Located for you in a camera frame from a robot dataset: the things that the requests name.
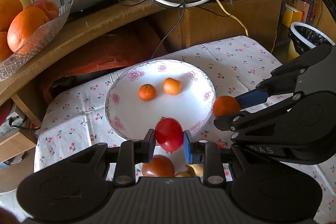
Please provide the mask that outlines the kiwi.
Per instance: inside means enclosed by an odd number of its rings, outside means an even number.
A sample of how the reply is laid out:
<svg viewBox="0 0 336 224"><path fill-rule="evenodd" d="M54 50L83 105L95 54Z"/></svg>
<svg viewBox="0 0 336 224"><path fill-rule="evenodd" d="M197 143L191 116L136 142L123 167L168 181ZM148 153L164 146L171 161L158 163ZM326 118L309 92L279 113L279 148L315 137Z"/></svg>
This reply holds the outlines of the kiwi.
<svg viewBox="0 0 336 224"><path fill-rule="evenodd" d="M203 177L204 167L202 164L188 164L187 169L191 177Z"/></svg>
<svg viewBox="0 0 336 224"><path fill-rule="evenodd" d="M175 177L190 177L188 172L178 172Z"/></svg>

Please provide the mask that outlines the mandarin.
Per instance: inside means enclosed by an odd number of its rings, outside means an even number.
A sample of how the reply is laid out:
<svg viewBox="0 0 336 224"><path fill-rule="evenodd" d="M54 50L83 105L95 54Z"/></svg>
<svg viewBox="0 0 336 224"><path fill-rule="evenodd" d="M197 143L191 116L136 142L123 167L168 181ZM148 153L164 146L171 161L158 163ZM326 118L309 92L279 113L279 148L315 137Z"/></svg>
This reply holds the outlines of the mandarin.
<svg viewBox="0 0 336 224"><path fill-rule="evenodd" d="M220 96L213 104L213 114L215 118L231 115L240 112L239 102L231 96Z"/></svg>
<svg viewBox="0 0 336 224"><path fill-rule="evenodd" d="M138 90L138 96L143 101L153 100L157 95L156 88L152 84L144 84Z"/></svg>
<svg viewBox="0 0 336 224"><path fill-rule="evenodd" d="M182 91L182 82L168 77L163 81L162 87L166 94L175 96Z"/></svg>

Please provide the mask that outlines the large dark red tomato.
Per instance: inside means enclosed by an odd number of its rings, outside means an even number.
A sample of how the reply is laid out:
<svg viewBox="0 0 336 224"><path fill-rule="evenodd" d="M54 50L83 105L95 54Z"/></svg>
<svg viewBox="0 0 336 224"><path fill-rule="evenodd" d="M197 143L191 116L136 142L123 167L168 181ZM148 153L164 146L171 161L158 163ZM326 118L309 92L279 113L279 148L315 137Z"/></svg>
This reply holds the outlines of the large dark red tomato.
<svg viewBox="0 0 336 224"><path fill-rule="evenodd" d="M143 163L141 171L145 177L174 177L175 175L172 161L162 155L154 155L150 163Z"/></svg>

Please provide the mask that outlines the yellow trash bin black liner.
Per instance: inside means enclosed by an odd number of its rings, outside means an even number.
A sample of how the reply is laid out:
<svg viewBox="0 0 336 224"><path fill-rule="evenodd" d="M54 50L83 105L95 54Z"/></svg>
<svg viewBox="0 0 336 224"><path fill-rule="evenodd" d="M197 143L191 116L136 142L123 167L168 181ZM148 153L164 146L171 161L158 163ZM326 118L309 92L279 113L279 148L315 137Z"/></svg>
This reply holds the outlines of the yellow trash bin black liner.
<svg viewBox="0 0 336 224"><path fill-rule="evenodd" d="M302 22L293 22L290 25L288 37L290 42L287 62L321 44L335 45L335 42L322 31Z"/></svg>

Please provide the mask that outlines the white floral plate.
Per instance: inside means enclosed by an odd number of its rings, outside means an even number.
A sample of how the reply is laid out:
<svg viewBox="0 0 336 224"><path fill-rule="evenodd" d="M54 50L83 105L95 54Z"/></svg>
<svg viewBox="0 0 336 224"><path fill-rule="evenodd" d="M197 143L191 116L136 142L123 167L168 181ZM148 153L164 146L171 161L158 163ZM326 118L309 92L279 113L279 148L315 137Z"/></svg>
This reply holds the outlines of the white floral plate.
<svg viewBox="0 0 336 224"><path fill-rule="evenodd" d="M171 77L182 82L175 95L163 91L163 81ZM152 84L153 100L138 96L140 86ZM161 59L126 69L110 87L105 100L105 116L111 128L123 139L142 139L162 118L174 118L193 135L205 127L216 99L210 78L198 67L179 60Z"/></svg>

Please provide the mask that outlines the red cloth under shelf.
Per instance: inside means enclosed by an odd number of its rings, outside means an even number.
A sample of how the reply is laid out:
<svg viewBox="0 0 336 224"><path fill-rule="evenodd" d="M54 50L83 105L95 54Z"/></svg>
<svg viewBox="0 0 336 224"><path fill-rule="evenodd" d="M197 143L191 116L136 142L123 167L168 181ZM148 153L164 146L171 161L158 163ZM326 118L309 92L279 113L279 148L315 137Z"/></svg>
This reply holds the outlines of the red cloth under shelf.
<svg viewBox="0 0 336 224"><path fill-rule="evenodd" d="M56 81L87 73L129 67L167 54L154 28L146 20L137 20L116 28L62 57L40 74L40 89L47 102L55 98Z"/></svg>

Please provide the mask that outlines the wooden tv cabinet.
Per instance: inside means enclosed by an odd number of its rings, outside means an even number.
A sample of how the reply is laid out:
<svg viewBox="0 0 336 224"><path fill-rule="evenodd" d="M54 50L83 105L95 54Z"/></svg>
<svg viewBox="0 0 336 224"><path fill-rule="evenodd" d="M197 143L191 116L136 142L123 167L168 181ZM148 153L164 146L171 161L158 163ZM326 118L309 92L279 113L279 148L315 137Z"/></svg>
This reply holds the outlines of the wooden tv cabinet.
<svg viewBox="0 0 336 224"><path fill-rule="evenodd" d="M222 94L239 94L269 77L280 61L268 42L276 36L280 1L237 0L229 9L248 27L218 17L218 5L188 9L166 46L157 48L177 12L149 3L113 5L65 24L59 34L13 76L1 82L12 99L38 123L26 133L31 147L14 166L23 179L98 142L115 147L122 138L105 117L109 88L127 67L153 53L199 67Z"/></svg>

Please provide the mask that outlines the glass fruit dish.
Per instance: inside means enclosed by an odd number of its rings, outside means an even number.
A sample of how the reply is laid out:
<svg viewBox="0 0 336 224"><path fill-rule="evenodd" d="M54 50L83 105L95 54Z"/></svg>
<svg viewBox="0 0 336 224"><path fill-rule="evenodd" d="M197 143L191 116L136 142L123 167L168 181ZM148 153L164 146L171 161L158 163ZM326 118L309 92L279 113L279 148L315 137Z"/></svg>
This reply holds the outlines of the glass fruit dish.
<svg viewBox="0 0 336 224"><path fill-rule="evenodd" d="M67 21L71 7L72 2L61 6L56 19L39 27L16 52L1 62L1 81L13 76L56 37Z"/></svg>

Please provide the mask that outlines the red apple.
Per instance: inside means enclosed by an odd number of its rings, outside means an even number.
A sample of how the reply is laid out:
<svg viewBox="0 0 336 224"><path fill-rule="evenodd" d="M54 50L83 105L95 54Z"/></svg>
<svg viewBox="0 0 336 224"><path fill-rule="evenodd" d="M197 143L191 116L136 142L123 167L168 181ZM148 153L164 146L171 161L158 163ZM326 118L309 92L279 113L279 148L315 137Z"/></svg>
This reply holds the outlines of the red apple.
<svg viewBox="0 0 336 224"><path fill-rule="evenodd" d="M29 5L29 7L37 7L44 11L46 16L49 18L49 20L54 20L59 16L59 8L58 6L49 0L39 0L36 2L33 2Z"/></svg>

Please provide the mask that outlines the large orange front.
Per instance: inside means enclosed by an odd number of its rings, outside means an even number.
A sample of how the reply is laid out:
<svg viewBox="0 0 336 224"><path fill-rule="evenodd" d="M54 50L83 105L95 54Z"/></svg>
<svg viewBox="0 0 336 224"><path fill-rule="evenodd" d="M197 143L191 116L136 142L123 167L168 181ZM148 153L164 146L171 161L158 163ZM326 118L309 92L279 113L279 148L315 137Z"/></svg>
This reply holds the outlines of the large orange front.
<svg viewBox="0 0 336 224"><path fill-rule="evenodd" d="M47 22L49 22L48 16L38 7L28 7L21 11L11 22L7 32L9 48L16 52L39 27Z"/></svg>

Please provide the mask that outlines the large orange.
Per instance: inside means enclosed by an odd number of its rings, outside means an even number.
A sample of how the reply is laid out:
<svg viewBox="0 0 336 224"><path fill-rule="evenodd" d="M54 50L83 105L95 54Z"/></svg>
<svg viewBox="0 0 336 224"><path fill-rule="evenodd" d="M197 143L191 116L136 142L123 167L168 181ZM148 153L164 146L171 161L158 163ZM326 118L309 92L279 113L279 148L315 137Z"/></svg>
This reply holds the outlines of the large orange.
<svg viewBox="0 0 336 224"><path fill-rule="evenodd" d="M47 22L49 22L48 16L38 7L28 7L21 11L11 22L7 32L9 48L16 52L39 27Z"/></svg>
<svg viewBox="0 0 336 224"><path fill-rule="evenodd" d="M7 31L14 18L23 10L20 0L0 1L0 30Z"/></svg>

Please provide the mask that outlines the large orange back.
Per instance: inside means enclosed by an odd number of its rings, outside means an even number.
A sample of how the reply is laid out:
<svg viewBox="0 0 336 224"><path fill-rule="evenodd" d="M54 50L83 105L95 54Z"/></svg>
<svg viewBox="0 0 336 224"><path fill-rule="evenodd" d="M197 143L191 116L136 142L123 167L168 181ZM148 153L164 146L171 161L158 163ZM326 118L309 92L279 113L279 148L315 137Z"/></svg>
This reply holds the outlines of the large orange back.
<svg viewBox="0 0 336 224"><path fill-rule="evenodd" d="M0 30L7 31L14 18L23 10L20 0L0 1Z"/></svg>

